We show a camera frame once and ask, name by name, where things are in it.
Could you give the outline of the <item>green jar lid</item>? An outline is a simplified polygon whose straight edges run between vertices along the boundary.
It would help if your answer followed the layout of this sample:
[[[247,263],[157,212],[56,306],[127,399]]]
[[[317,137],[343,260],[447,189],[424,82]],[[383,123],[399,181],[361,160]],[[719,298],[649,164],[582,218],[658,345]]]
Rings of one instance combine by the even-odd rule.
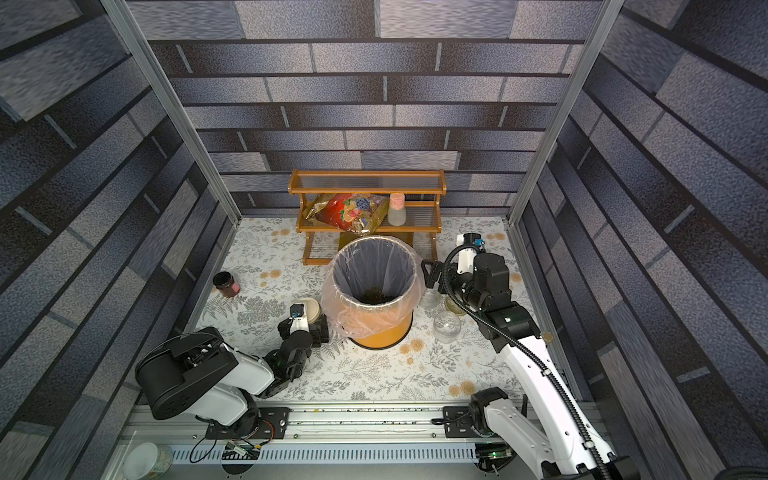
[[[461,317],[461,316],[465,316],[465,315],[466,315],[466,311],[465,311],[465,310],[463,310],[463,309],[462,309],[462,308],[461,308],[461,307],[460,307],[460,306],[459,306],[459,305],[458,305],[456,302],[454,302],[454,301],[453,301],[453,300],[452,300],[450,297],[448,297],[448,296],[445,296],[445,297],[444,297],[444,302],[443,302],[443,304],[444,304],[444,308],[445,308],[447,311],[449,311],[449,312],[451,312],[451,313],[453,313],[453,314],[455,314],[455,315],[457,315],[457,316],[459,316],[459,317]]]

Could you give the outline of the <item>glass tea jar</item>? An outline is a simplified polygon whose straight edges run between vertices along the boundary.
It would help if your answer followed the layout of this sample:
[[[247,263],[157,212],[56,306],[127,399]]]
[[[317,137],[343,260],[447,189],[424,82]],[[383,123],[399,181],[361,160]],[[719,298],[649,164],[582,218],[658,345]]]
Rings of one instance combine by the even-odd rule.
[[[440,311],[433,320],[433,335],[438,342],[450,344],[456,341],[461,330],[461,318],[451,311]]]

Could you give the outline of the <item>glass jar beige lid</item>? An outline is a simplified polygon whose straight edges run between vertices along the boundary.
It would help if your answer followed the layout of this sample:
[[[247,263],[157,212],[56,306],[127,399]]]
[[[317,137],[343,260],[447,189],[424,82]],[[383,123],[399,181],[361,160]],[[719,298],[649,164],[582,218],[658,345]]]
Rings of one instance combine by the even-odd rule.
[[[443,295],[438,289],[427,289],[420,300],[419,306],[424,310],[439,309],[443,303]]]

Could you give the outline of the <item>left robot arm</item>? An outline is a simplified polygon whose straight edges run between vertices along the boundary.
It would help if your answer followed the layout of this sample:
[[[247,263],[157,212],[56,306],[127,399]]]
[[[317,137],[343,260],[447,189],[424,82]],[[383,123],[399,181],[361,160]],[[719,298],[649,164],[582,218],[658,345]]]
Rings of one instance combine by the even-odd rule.
[[[271,398],[300,378],[313,350],[330,339],[323,314],[309,320],[292,313],[279,323],[278,333],[280,347],[264,357],[239,351],[214,327],[153,349],[135,368],[153,417],[192,414],[209,425],[210,439],[255,434],[266,420],[256,400]]]

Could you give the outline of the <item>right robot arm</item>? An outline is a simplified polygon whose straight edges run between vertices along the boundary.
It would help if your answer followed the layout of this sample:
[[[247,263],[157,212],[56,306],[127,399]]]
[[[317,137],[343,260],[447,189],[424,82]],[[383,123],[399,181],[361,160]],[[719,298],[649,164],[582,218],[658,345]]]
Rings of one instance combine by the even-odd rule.
[[[500,438],[539,479],[637,479],[627,456],[618,456],[588,421],[564,386],[531,314],[511,298],[502,256],[479,242],[454,248],[444,261],[422,264],[425,283],[448,296],[512,370],[538,418],[532,423],[499,388],[472,395],[468,417],[480,436]]]

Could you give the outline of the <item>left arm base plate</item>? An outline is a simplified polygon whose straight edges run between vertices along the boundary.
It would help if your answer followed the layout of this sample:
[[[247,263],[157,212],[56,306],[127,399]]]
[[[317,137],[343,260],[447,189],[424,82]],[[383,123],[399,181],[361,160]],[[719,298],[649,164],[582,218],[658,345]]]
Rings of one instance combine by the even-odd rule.
[[[208,425],[207,440],[280,440],[285,437],[291,410],[287,407],[258,407],[246,412],[231,426],[218,422]]]

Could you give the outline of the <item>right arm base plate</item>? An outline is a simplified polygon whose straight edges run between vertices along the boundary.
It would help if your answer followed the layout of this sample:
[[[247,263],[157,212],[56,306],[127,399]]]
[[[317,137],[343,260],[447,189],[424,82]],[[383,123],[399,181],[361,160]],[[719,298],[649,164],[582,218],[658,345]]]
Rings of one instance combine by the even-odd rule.
[[[442,408],[442,424],[445,437],[460,438],[498,438],[498,435],[480,431],[473,423],[467,406],[444,406]]]

